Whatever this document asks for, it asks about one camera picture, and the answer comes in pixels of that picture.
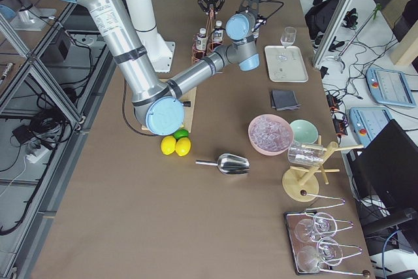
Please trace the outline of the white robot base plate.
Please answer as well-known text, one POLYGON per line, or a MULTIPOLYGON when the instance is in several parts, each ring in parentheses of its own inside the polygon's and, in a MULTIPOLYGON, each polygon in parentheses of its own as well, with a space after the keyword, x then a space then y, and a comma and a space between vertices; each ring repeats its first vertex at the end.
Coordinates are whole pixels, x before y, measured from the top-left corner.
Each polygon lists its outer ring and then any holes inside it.
POLYGON ((166 41, 165 44, 167 50, 164 50, 157 60, 152 61, 154 71, 157 73, 169 73, 171 70, 176 43, 173 41, 166 41))

